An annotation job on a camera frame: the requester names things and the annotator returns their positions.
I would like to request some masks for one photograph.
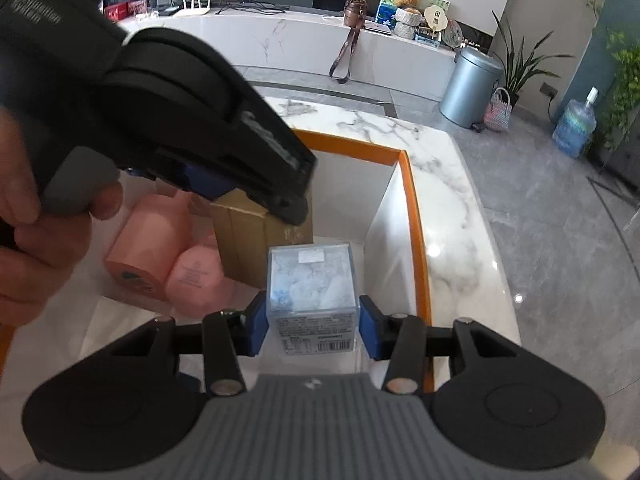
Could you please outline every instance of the white label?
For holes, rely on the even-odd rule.
[[[308,249],[298,253],[299,264],[316,264],[324,262],[324,249]]]
[[[276,320],[287,355],[353,350],[356,312],[280,317]]]
[[[39,23],[41,19],[57,25],[62,17],[49,4],[42,0],[13,0],[11,2],[13,12],[23,15],[33,23]]]

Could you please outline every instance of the finger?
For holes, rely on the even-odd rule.
[[[20,303],[0,297],[0,325],[22,326],[36,319],[46,302]]]
[[[53,269],[28,254],[0,248],[0,296],[19,303],[41,303],[69,279],[73,269]]]
[[[20,126],[0,108],[0,218],[11,225],[35,222],[40,201]]]
[[[114,182],[105,187],[91,204],[91,214],[98,220],[116,216],[122,206],[122,184]]]
[[[87,213],[70,218],[44,215],[33,225],[15,228],[14,239],[21,251],[43,264],[73,267],[89,249],[91,218]]]

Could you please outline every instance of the pink bottle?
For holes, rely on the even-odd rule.
[[[200,319],[227,307],[235,282],[226,278],[215,235],[180,255],[164,288],[175,309],[184,316]]]
[[[165,300],[164,284],[176,258],[191,243],[191,193],[142,197],[104,265],[120,284]]]

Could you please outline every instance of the woven basket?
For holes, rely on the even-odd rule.
[[[404,23],[405,25],[409,25],[409,27],[417,27],[420,25],[421,19],[421,14],[415,14],[414,12],[409,12],[399,7],[398,10],[396,10],[396,22]]]
[[[406,40],[412,40],[415,36],[415,27],[410,27],[404,23],[396,23],[394,34]]]
[[[500,100],[500,92],[507,96],[507,102],[504,103]],[[509,127],[512,110],[511,97],[507,89],[502,87],[495,89],[494,95],[491,97],[491,101],[484,113],[484,125],[494,132],[506,131]]]

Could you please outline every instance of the brown bag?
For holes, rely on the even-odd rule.
[[[340,84],[346,83],[351,77],[351,57],[353,57],[353,51],[358,44],[358,37],[360,36],[360,29],[364,27],[364,21],[367,16],[367,1],[366,0],[347,0],[344,4],[344,24],[349,27],[349,35],[340,49],[340,54],[335,59],[334,64],[331,65],[329,70],[329,77],[334,77],[335,69],[344,57],[344,54],[349,50],[349,66],[347,69],[347,75],[343,78],[336,78],[336,81]]]

